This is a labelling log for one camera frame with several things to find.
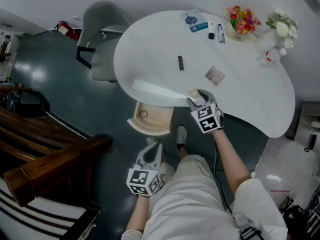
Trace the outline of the grey shelf cabinet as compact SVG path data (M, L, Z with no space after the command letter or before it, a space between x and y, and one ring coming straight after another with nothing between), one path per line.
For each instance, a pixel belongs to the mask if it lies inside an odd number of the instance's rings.
M285 137L304 147L306 152L320 154L320 101L304 102L294 116Z

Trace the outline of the person's beige shorts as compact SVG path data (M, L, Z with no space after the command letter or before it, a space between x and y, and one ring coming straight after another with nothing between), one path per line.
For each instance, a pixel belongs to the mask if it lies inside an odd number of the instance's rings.
M189 179L193 183L205 183L215 192L218 187L206 160L195 154L185 156L177 166L172 181Z

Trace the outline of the white curved table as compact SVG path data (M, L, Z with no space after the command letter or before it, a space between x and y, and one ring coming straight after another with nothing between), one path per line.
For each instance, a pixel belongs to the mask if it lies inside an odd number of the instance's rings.
M270 138L282 136L295 112L295 92L281 63L257 64L256 36L219 43L208 30L191 32L182 10L162 11L132 24L114 52L114 72L133 99L159 107L186 107L188 90L212 93L226 114L244 120ZM179 70L182 56L184 70ZM224 74L218 87L205 74L215 65Z

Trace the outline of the person's right forearm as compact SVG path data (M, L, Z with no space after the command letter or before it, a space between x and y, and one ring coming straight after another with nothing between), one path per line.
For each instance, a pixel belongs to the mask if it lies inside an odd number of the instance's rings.
M227 182L232 194L235 195L239 186L243 182L249 180L251 175L246 165L234 149L230 140L226 136L224 130L214 130L212 135L217 144Z

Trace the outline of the pale blue tube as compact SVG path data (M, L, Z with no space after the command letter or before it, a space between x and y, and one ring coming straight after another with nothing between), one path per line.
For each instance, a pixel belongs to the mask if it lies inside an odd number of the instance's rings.
M217 25L217 31L218 31L218 42L220 44L225 44L226 40L225 40L224 29L220 23Z

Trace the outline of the person's right shoe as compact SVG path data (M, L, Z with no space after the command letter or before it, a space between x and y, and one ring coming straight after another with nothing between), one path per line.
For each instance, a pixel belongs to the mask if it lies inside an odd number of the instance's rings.
M181 148L186 147L187 137L188 137L187 128L184 125L180 125L177 128L177 135L176 135L176 148L178 151L180 151Z

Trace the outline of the white storage rack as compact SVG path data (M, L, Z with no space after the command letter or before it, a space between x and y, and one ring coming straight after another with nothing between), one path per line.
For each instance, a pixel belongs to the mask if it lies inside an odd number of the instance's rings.
M7 56L16 53L20 45L20 36L16 34L0 33L0 60L4 61Z

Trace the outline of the teal packet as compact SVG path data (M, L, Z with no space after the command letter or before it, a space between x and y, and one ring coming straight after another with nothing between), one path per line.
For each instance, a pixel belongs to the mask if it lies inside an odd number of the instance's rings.
M190 31L192 33L195 33L195 32L207 29L207 28L208 28L208 23L207 22L203 22L203 23L200 23L200 24L195 24L195 25L189 27L189 29L190 29Z

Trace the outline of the black tripod clutter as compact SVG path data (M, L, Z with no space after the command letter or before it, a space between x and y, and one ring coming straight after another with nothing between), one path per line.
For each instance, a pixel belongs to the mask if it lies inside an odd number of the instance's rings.
M320 185L306 208L286 197L279 209L287 226L286 240L320 240Z

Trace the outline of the clear plastic sachet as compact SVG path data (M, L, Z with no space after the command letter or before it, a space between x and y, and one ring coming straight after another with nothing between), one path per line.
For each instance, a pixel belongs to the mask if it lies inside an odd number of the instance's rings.
M204 77L215 87L218 87L220 83L224 80L225 74L217 68L215 65L212 65L210 69L206 72Z

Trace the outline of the white tube with black cap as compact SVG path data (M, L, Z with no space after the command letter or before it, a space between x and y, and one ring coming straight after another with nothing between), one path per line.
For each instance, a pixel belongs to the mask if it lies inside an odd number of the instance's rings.
M208 24L208 38L210 40L214 40L216 35L217 24L212 21L208 21L207 24Z

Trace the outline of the person's left forearm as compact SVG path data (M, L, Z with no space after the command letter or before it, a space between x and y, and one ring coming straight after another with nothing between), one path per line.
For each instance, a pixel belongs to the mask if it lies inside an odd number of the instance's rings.
M126 226L126 230L144 232L147 221L150 218L150 198L139 195L132 215Z

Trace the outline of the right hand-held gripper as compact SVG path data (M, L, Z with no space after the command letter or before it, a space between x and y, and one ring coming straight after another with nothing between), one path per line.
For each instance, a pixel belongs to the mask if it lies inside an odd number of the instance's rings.
M223 129L224 115L218 108L214 95L204 89L198 89L197 91L202 97L196 100L199 104L195 103L190 97L186 98L186 102L192 111L190 114L200 131L203 134L208 134L215 130Z

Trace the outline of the white flowers in white vase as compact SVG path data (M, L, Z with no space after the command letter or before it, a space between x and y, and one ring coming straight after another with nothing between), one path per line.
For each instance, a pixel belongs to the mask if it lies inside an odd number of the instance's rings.
M267 18L265 24L270 30L261 35L254 43L253 47L257 53L263 53L278 44L283 43L285 49L294 47L298 38L298 22L283 10L275 10L271 17Z

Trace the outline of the large wooden drawer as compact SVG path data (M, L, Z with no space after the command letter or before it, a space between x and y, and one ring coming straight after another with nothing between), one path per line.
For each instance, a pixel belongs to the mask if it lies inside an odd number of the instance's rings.
M148 116L142 118L140 111L145 110ZM171 131L174 107L162 107L138 101L132 118L127 122L136 131L149 136L163 136Z

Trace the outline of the striped white cushioned seat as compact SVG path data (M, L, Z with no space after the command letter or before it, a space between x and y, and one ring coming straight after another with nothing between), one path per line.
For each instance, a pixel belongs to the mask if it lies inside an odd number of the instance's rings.
M42 197L21 207L0 177L0 240L88 240L99 213Z

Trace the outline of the red fire extinguisher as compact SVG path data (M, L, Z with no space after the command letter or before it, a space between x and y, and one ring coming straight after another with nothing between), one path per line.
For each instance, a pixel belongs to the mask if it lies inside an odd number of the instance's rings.
M54 30L57 30L64 36L67 36L68 38L77 41L80 38L80 33L75 31L68 23L65 21L60 21L54 28Z

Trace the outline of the beige makeup sponge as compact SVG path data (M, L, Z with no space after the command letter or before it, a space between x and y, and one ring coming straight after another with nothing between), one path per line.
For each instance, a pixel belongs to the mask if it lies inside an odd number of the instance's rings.
M194 99L197 99L200 97L200 94L198 92L198 89L194 86L193 88L190 88L188 90L188 93L189 93L189 97L190 98L194 98Z

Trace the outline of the black seat frame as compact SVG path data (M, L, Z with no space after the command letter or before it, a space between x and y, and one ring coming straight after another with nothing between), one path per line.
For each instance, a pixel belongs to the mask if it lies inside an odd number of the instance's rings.
M50 103L39 91L13 90L8 94L6 109L24 118L36 118L50 112Z

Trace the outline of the grey upholstered chair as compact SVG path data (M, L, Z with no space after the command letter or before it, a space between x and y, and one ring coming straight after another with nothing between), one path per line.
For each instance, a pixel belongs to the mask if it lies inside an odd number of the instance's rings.
M91 70L94 80L117 82L114 54L121 36L131 25L132 21L125 12L110 1L98 1L85 10L76 48L76 60ZM89 47L98 32L111 38L96 48Z

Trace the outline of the colourful flowers in white pot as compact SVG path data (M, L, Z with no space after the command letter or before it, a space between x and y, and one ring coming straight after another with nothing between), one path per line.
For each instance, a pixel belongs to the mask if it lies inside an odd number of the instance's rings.
M255 13L249 8L242 10L241 6L235 5L228 7L226 13L229 17L229 23L226 24L225 34L232 40L243 41L249 33L256 31L257 26L262 25Z

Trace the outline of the clear bottle with red label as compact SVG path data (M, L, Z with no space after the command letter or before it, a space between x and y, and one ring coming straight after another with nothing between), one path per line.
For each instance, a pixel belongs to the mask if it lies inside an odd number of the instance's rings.
M280 62L281 58L286 54L287 50L285 48L273 48L259 55L256 62L260 67L269 67L272 64Z

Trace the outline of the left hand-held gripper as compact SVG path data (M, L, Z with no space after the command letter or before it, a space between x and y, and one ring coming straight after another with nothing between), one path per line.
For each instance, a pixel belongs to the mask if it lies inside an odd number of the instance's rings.
M160 142L148 145L139 152L126 180L126 185L133 194L151 197L163 187L160 168L163 152L164 147Z

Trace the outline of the person's white shirt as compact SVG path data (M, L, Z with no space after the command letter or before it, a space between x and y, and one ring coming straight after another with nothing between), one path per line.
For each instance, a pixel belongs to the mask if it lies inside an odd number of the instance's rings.
M241 240L236 215L248 218L267 240L286 240L287 226L258 179L236 190L233 214L220 200L216 183L207 176L184 176L159 194L143 232L126 230L121 240Z

